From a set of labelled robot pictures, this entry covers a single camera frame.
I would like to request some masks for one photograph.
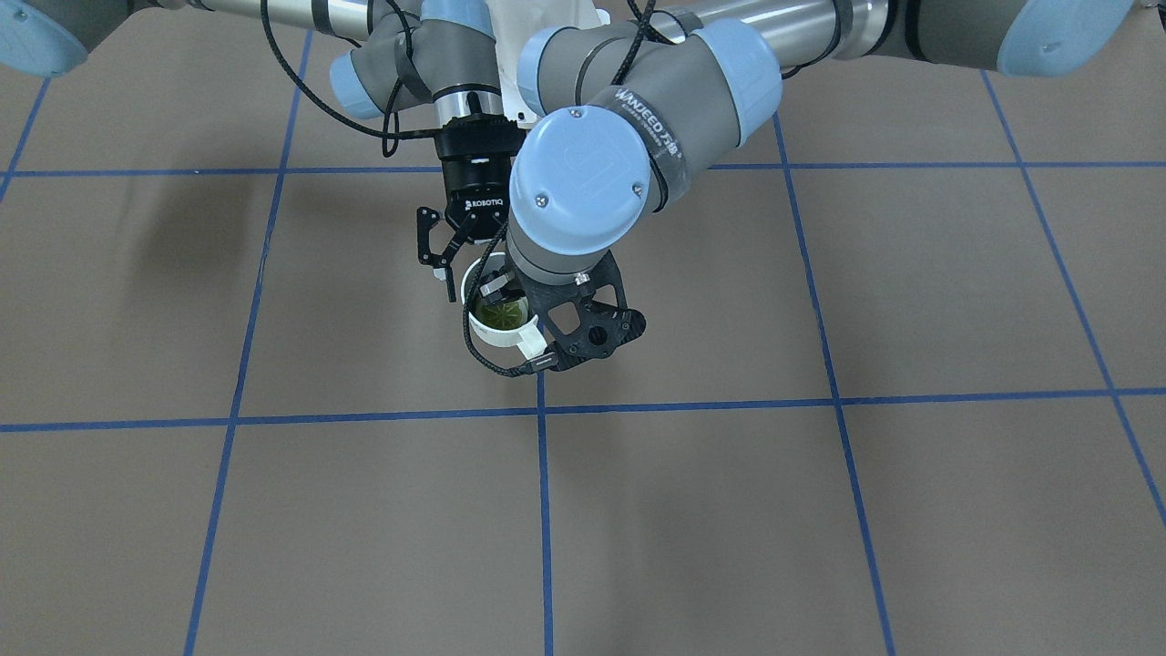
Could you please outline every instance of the silver metal tube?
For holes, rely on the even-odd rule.
[[[227,14],[239,14],[243,16],[259,17],[259,0],[188,0],[192,7],[210,9],[212,12],[224,12]],[[368,38],[368,33],[375,24],[379,15],[370,14],[372,0],[328,0],[326,2],[312,2],[312,0],[268,0],[267,12],[272,22],[314,29],[317,31],[331,33],[345,38],[364,41]],[[402,9],[408,10],[401,2]]]
[[[888,0],[845,0],[842,38],[834,56],[855,58],[874,47],[887,21]],[[834,40],[837,10],[834,0],[707,0],[660,9],[652,26],[675,43],[684,29],[673,15],[693,14],[703,24],[736,19],[761,33],[782,66],[795,66],[822,56]]]

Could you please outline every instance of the white object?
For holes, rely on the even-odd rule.
[[[503,87],[503,106],[511,120],[529,128],[539,114],[522,101],[518,91],[518,57],[522,47],[545,27],[571,26],[581,29],[599,27],[611,21],[600,15],[592,0],[486,0],[498,41],[498,73]]]
[[[466,298],[470,296],[466,291],[469,290],[470,274],[473,269],[478,267],[478,261],[476,260],[470,268],[462,276],[462,304],[465,304]],[[487,273],[492,273],[503,267],[506,262],[506,253],[490,253],[490,258],[486,259],[486,264],[482,268],[482,274],[485,276]],[[528,306],[526,298],[521,301],[524,306]],[[485,323],[478,320],[478,317],[473,316],[473,308],[470,308],[470,327],[472,327],[473,333],[482,338],[482,341],[498,348],[518,347],[522,352],[522,357],[527,360],[532,358],[542,355],[542,352],[547,351],[547,340],[542,337],[542,331],[539,330],[539,315],[535,313],[531,318],[515,327],[513,331],[496,331]]]

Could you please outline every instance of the blue cap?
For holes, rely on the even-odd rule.
[[[1130,13],[1130,0],[1028,0],[1009,28],[996,70],[1055,77],[1093,58]]]
[[[357,69],[352,65],[352,52],[337,57],[328,71],[328,77],[332,82],[332,93],[349,114],[360,119],[385,114],[377,103],[372,101],[360,78],[357,77]]]
[[[534,126],[519,150],[511,207],[539,246],[597,253],[644,213],[651,178],[647,149],[627,121],[603,107],[564,107]]]
[[[542,54],[547,50],[550,40],[564,29],[575,28],[545,27],[540,29],[526,42],[522,52],[518,56],[518,91],[526,106],[540,117],[547,115],[547,110],[542,106],[542,98],[539,96],[539,66],[542,64]]]
[[[490,7],[485,0],[424,0],[421,3],[421,20],[430,19],[463,24],[494,38]]]
[[[740,141],[770,120],[781,103],[781,65],[761,33],[736,19],[721,19],[693,33],[712,50],[737,107]]]
[[[89,58],[68,29],[19,0],[0,0],[0,63],[38,77],[57,77]]]

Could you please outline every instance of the tiled surface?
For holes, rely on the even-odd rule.
[[[0,71],[0,653],[1156,653],[1164,45],[805,71],[542,382],[414,263],[440,176],[342,172],[431,146],[288,131],[257,22],[146,13],[31,117]]]
[[[0,435],[2,654],[181,649],[219,429]]]
[[[1166,386],[1166,168],[1032,176],[1114,381]]]
[[[1153,654],[1166,539],[1109,400],[848,414],[902,654]]]
[[[879,648],[831,409],[552,417],[547,432],[556,654]]]
[[[1102,386],[1019,172],[794,181],[844,396]]]
[[[199,653],[538,653],[534,423],[240,430]]]
[[[16,178],[0,422],[224,417],[274,179]]]

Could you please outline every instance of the robotic arm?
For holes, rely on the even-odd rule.
[[[585,5],[582,14],[599,22],[589,0],[543,2],[553,3],[575,15]],[[261,17],[285,70],[322,106],[282,61],[269,23],[364,42],[333,63],[331,84],[349,114],[386,117],[385,128],[325,111],[384,139],[434,139],[447,203],[417,210],[417,259],[454,301],[454,256],[468,241],[490,241],[462,281],[463,327],[470,352],[506,376],[609,358],[644,334],[611,246],[743,144],[777,110],[784,78],[827,57],[866,55],[1065,75],[1100,51],[1131,8],[1130,0],[705,0],[653,10],[649,0],[642,13],[630,2],[634,22],[580,29],[590,26],[555,24],[550,13],[538,14],[539,24],[538,2],[511,0],[0,0],[0,61],[63,75],[133,13],[187,5]],[[518,47],[499,42],[496,27],[520,22],[543,29],[527,30]],[[500,69],[515,71],[517,90],[504,92]],[[434,105],[438,129],[387,129],[389,114],[422,104]],[[527,133],[519,126],[531,114],[545,118]],[[442,219],[454,237],[434,252],[430,232]],[[503,240],[505,251],[492,253]],[[616,304],[596,299],[606,285]],[[569,331],[550,313],[564,304],[578,318]],[[526,364],[494,366],[471,330],[492,346],[518,346]]]

